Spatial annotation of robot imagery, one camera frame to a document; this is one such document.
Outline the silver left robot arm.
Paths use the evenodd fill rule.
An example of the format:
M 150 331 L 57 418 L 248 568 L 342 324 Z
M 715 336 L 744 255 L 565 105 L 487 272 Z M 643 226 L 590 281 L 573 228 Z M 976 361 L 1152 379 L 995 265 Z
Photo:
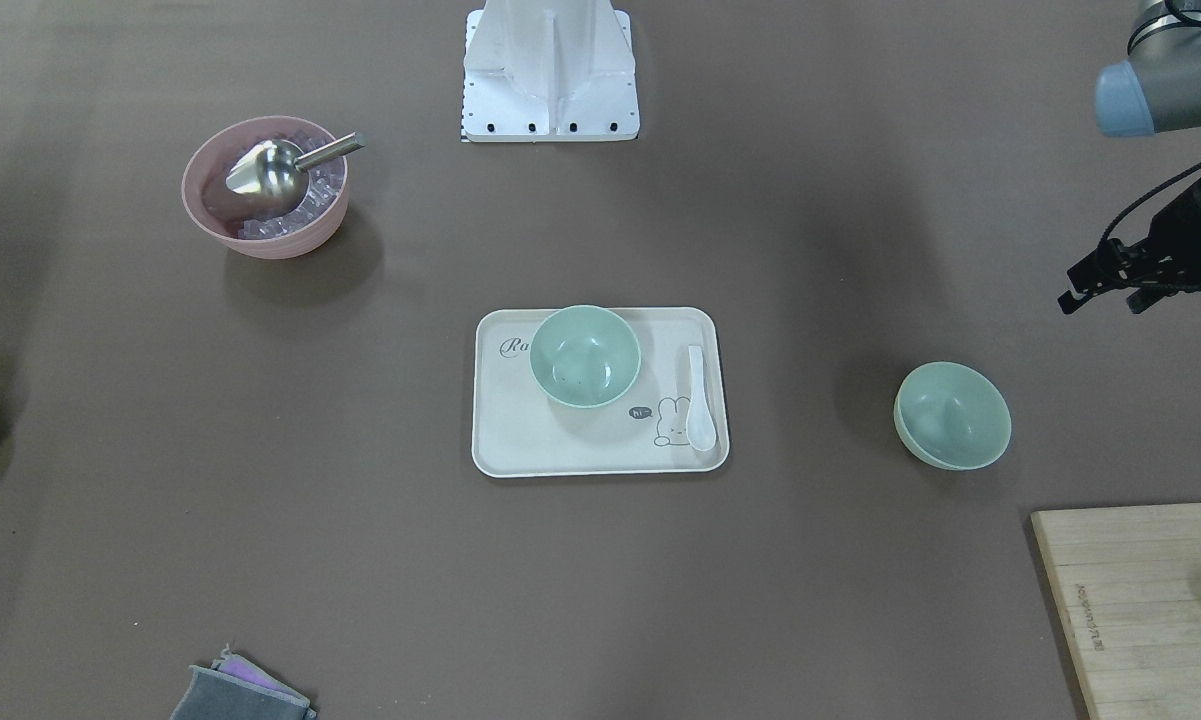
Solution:
M 1095 120 L 1113 138 L 1201 127 L 1201 1 L 1139 4 L 1127 59 L 1103 68 L 1095 82 Z M 1176 181 L 1188 187 L 1154 215 L 1143 240 L 1125 244 L 1109 226 L 1068 269 L 1062 313 L 1116 290 L 1127 292 L 1135 314 L 1177 293 L 1201 293 L 1201 161 Z

